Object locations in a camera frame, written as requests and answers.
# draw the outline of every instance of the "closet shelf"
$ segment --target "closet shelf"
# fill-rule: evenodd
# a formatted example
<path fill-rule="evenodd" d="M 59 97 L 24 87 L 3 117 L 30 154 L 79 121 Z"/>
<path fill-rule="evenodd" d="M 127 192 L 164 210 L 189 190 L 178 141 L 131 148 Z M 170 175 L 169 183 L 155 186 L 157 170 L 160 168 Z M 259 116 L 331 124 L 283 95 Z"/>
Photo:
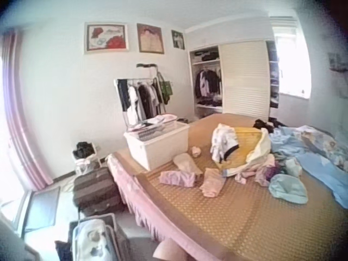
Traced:
<path fill-rule="evenodd" d="M 210 61 L 198 61 L 196 63 L 192 63 L 192 65 L 198 65 L 198 64 L 208 64 L 208 63 L 213 63 L 215 61 L 220 61 L 220 59 L 216 59 L 216 60 L 210 60 Z"/>
<path fill-rule="evenodd" d="M 207 105 L 202 105 L 202 104 L 196 104 L 196 107 L 199 107 L 199 108 L 206 108 L 206 109 L 213 109 L 213 110 L 216 110 L 216 111 L 219 111 L 219 112 L 222 112 L 222 106 L 207 106 Z"/>

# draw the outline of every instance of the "pink towel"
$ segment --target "pink towel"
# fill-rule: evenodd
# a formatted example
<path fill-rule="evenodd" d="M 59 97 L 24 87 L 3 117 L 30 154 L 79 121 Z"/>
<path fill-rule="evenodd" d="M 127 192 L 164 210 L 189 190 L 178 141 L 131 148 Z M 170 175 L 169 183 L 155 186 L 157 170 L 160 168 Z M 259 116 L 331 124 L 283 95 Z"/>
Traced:
<path fill-rule="evenodd" d="M 162 171 L 159 181 L 167 185 L 176 185 L 191 188 L 195 184 L 196 175 L 186 171 Z"/>
<path fill-rule="evenodd" d="M 216 197 L 222 189 L 225 178 L 221 175 L 218 169 L 206 168 L 204 173 L 204 182 L 200 189 L 205 197 Z"/>

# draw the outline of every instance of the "ceiling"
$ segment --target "ceiling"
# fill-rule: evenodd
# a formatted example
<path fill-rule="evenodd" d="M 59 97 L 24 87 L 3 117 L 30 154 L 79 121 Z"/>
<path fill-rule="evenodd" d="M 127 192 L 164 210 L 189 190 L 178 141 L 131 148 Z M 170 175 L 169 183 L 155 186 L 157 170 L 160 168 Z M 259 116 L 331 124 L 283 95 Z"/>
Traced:
<path fill-rule="evenodd" d="M 6 24 L 83 14 L 149 17 L 187 29 L 217 18 L 253 11 L 298 8 L 305 0 L 22 0 L 6 12 Z"/>

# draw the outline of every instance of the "pink bed skirt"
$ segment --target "pink bed skirt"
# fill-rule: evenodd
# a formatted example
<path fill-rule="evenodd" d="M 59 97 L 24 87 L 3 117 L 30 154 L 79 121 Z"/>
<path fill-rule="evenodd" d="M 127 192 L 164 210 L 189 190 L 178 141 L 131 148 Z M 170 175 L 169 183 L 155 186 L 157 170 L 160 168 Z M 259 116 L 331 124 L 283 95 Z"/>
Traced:
<path fill-rule="evenodd" d="M 131 173 L 127 173 L 113 154 L 108 156 L 108 166 L 119 186 L 124 204 L 135 215 L 137 225 L 146 227 L 153 239 L 163 241 L 165 238 L 171 238 L 196 260 L 218 260 L 176 227 L 157 208 L 142 190 L 137 180 Z"/>

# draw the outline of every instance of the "closet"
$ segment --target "closet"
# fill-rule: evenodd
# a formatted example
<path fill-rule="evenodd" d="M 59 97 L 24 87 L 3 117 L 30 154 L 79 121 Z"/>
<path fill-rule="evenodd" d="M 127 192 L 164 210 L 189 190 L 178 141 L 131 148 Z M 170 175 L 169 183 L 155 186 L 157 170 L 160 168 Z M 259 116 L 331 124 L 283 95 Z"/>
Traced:
<path fill-rule="evenodd" d="M 213 113 L 233 113 L 268 120 L 271 88 L 266 41 L 234 42 L 196 49 L 190 52 L 190 62 L 198 118 Z M 198 75 L 209 70 L 219 77 L 220 90 L 210 92 L 208 97 L 200 97 L 197 86 L 202 87 L 202 84 L 197 81 L 202 77 Z"/>
<path fill-rule="evenodd" d="M 218 46 L 190 52 L 190 61 L 196 116 L 202 118 L 221 113 L 222 83 Z"/>

